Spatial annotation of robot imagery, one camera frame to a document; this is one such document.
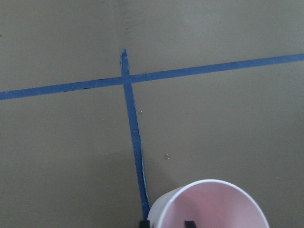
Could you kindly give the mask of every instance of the concrete floor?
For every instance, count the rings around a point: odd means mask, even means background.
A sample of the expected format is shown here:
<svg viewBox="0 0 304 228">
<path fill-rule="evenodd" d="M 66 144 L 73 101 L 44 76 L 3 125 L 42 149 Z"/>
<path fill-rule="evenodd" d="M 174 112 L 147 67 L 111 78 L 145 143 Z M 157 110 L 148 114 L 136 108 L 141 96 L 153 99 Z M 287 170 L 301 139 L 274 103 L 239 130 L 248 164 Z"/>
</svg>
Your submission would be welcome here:
<svg viewBox="0 0 304 228">
<path fill-rule="evenodd" d="M 304 53 L 304 1 L 14 1 L 0 91 Z M 271 227 L 304 224 L 304 62 L 133 84 L 151 203 L 195 180 L 247 191 Z M 4 228 L 136 227 L 122 85 L 0 101 Z"/>
</svg>

